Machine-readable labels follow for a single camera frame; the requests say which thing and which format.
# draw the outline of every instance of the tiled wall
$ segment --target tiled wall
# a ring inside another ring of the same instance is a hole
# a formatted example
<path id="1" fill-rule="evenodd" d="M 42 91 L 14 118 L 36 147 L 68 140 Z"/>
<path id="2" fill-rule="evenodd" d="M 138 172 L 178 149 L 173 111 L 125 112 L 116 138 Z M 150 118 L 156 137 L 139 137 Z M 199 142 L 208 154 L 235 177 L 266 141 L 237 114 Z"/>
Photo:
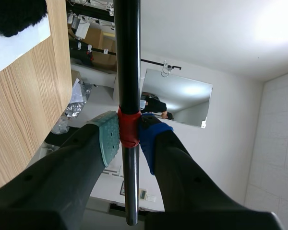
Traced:
<path id="1" fill-rule="evenodd" d="M 245 206 L 275 212 L 288 230 L 288 74 L 264 85 Z"/>

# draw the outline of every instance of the person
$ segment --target person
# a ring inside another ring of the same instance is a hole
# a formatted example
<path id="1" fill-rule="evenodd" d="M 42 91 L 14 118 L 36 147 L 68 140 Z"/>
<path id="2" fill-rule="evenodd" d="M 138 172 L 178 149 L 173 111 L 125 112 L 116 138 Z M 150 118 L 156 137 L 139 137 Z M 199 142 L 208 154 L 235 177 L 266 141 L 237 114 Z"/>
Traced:
<path id="1" fill-rule="evenodd" d="M 148 93 L 143 93 L 140 101 L 141 113 L 161 113 L 163 119 L 172 120 L 173 114 L 168 112 L 167 104 L 161 102 L 158 97 L 152 97 Z"/>

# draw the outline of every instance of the blue grip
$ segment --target blue grip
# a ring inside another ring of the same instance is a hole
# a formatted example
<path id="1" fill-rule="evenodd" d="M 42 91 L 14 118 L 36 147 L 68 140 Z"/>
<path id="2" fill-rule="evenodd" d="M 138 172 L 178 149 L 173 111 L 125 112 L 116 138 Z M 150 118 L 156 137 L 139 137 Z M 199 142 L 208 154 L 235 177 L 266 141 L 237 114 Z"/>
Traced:
<path id="1" fill-rule="evenodd" d="M 155 175 L 155 138 L 158 134 L 165 131 L 173 131 L 173 128 L 171 126 L 168 126 L 166 123 L 160 122 L 150 125 L 147 129 L 144 129 L 140 123 L 140 146 L 147 160 L 147 164 L 152 175 Z"/>

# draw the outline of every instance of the cardboard box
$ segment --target cardboard box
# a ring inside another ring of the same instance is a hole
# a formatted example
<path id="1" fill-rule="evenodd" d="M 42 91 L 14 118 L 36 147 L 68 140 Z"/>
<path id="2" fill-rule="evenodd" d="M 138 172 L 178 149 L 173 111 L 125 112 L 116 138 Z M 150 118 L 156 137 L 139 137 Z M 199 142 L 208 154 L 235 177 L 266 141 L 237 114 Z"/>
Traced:
<path id="1" fill-rule="evenodd" d="M 77 36 L 73 33 L 72 29 L 68 29 L 68 36 L 78 40 Z"/>
<path id="2" fill-rule="evenodd" d="M 116 42 L 107 37 L 104 37 L 102 49 L 108 49 L 110 52 L 116 53 Z M 116 56 L 110 54 L 103 54 L 99 52 L 92 52 L 94 60 L 93 65 L 100 69 L 117 71 Z"/>
<path id="3" fill-rule="evenodd" d="M 72 86 L 74 85 L 74 83 L 76 82 L 76 79 L 81 80 L 81 76 L 80 76 L 80 72 L 72 70 Z"/>
<path id="4" fill-rule="evenodd" d="M 88 28 L 85 39 L 81 40 L 89 45 L 92 45 L 93 48 L 102 49 L 102 43 L 104 40 L 104 35 L 100 29 L 97 28 Z"/>

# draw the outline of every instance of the white ceiling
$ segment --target white ceiling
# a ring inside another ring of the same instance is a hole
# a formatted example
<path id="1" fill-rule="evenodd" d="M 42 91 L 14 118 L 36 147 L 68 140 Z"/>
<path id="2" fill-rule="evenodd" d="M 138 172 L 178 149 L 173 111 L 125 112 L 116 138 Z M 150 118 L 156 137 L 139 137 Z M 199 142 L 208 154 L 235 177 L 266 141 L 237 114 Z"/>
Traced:
<path id="1" fill-rule="evenodd" d="M 208 101 L 211 90 L 211 84 L 172 74 L 164 78 L 160 71 L 152 69 L 146 71 L 142 89 L 156 95 L 172 113 Z"/>
<path id="2" fill-rule="evenodd" d="M 141 24 L 145 51 L 260 80 L 288 73 L 288 0 L 142 0 Z"/>

